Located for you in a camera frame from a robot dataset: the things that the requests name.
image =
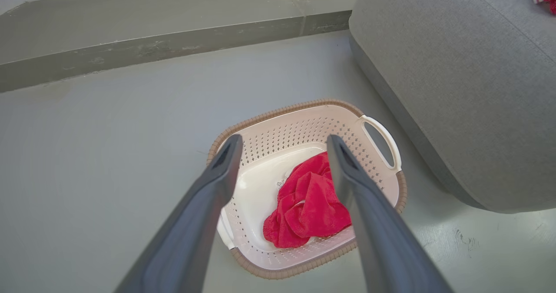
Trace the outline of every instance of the floor stain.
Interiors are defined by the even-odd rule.
[[[556,233],[550,226],[547,226],[545,222],[542,222],[536,226],[531,234],[530,241],[554,247],[556,245]]]
[[[104,63],[104,58],[95,57],[94,59],[89,60],[89,63],[103,64]]]
[[[60,81],[56,83],[46,83],[29,87],[24,91],[23,96],[33,101],[62,100],[72,89],[71,81]]]
[[[434,241],[429,241],[429,242],[425,243],[425,244],[423,245],[423,249],[426,249],[427,246],[429,246],[429,245],[431,245],[431,244],[433,244],[433,243],[434,243]]]
[[[456,242],[458,244],[465,244],[467,245],[467,251],[470,252],[472,250],[475,250],[479,247],[479,241],[477,241],[476,238],[471,237],[471,238],[467,238],[463,236],[463,233],[461,233],[461,231],[459,229],[457,229],[455,231],[455,238],[456,238]]]

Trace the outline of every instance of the gray floor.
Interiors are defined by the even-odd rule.
[[[110,292],[201,173],[228,126],[333,97],[391,131],[403,218],[453,288],[548,292],[556,210],[504,215],[443,192],[355,65],[347,32],[181,57],[0,94],[0,291]],[[364,292],[358,252],[282,280],[216,237],[205,292]]]

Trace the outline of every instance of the basket handle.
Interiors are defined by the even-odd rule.
[[[371,117],[363,115],[363,116],[359,117],[359,120],[361,121],[361,128],[363,129],[363,132],[365,133],[367,138],[369,138],[371,144],[373,145],[375,150],[377,150],[377,153],[379,153],[379,155],[381,156],[381,159],[386,164],[386,166],[389,169],[391,169],[395,172],[400,172],[401,171],[400,151],[399,151],[399,149],[397,149],[396,142],[394,141],[394,138],[392,138],[392,135],[388,132],[388,130],[386,128],[384,128],[383,125],[381,125],[380,122],[376,121],[375,119],[373,119]],[[384,140],[388,144],[388,147],[390,148],[390,151],[392,153],[392,158],[394,160],[394,165],[393,166],[391,166],[390,163],[386,160],[386,158],[384,158],[383,153],[377,147],[377,144],[374,142],[373,138],[369,135],[369,131],[367,131],[367,129],[365,128],[365,123],[368,123],[371,126],[373,126],[375,129],[377,129],[377,131],[379,131],[379,133],[382,135],[382,137],[384,138]]]
[[[342,138],[329,135],[326,148],[336,195],[353,223],[367,292],[453,293]]]

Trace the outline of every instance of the gray platform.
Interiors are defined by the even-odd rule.
[[[504,215],[442,191],[358,69],[347,32],[147,63],[0,94],[0,292],[111,292],[228,126],[332,97],[395,138],[403,218],[457,292],[556,285],[556,210]],[[218,236],[207,293],[365,292],[355,250],[286,280],[240,268]]]
[[[0,92],[345,30],[355,0],[38,0],[0,16]]]

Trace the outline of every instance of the gray fabric upholstery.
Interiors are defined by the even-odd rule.
[[[556,207],[556,18],[532,0],[357,0],[350,30],[448,190],[495,212]]]

